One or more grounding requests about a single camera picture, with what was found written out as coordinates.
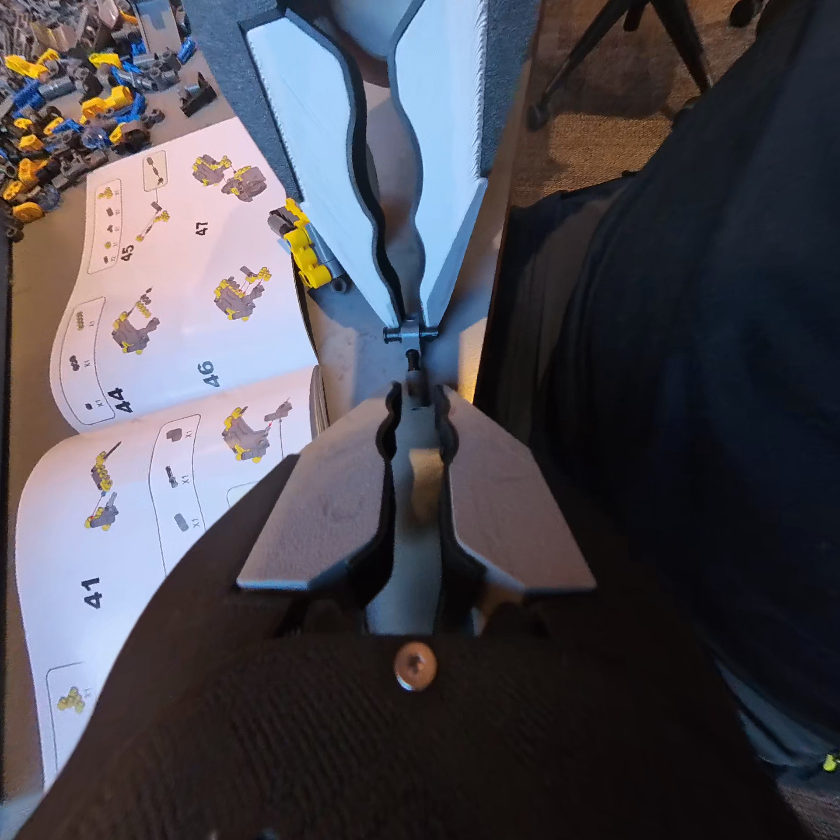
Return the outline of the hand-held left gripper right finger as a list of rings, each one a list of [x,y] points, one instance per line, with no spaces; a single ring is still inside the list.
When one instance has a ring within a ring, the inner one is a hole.
[[[446,385],[434,388],[444,465],[442,611],[593,592],[595,577],[531,450]]]

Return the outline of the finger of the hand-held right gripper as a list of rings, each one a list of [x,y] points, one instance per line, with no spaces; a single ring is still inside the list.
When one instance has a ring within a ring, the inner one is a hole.
[[[444,318],[487,191],[481,173],[487,1],[411,2],[391,45],[391,87],[419,164],[413,220],[423,322]]]
[[[295,12],[249,20],[245,42],[297,185],[296,204],[384,326],[398,328],[403,296],[369,171],[358,67]]]

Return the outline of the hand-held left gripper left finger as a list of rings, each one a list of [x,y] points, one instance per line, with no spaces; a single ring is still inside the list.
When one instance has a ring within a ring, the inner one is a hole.
[[[378,592],[392,574],[392,460],[403,387],[370,398],[297,460],[237,583],[278,592]]]

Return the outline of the grey yellow brick subassembly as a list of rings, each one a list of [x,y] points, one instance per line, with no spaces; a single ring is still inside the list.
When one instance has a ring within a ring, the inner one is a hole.
[[[287,197],[283,206],[269,213],[268,225],[290,255],[305,288],[329,286],[338,293],[349,290],[349,275],[293,198]]]

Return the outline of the black angled connector piece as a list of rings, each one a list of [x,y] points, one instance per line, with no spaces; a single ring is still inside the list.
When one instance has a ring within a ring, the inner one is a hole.
[[[179,87],[178,100],[183,116],[190,119],[217,100],[217,91],[199,71],[194,83]]]

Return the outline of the black office chair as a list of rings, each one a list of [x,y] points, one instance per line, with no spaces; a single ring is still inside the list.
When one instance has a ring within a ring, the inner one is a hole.
[[[563,2],[558,45],[528,107],[528,130],[572,112],[672,119],[751,45],[766,4]]]

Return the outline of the grey curved panel piece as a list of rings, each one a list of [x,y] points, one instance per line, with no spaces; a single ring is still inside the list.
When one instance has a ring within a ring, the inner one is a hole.
[[[169,1],[132,1],[133,13],[139,20],[145,41],[161,40],[180,43],[185,37],[182,7]]]

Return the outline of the white building instruction booklet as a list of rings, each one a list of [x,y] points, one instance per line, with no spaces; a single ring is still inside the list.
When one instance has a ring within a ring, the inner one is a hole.
[[[104,166],[49,361],[76,435],[20,498],[14,563],[45,788],[120,648],[206,530],[314,435],[286,193],[238,119]]]

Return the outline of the pile of loose building bricks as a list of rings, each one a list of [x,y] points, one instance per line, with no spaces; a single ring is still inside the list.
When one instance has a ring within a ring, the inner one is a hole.
[[[1,2],[2,239],[106,163],[149,149],[197,46],[145,41],[131,2]]]

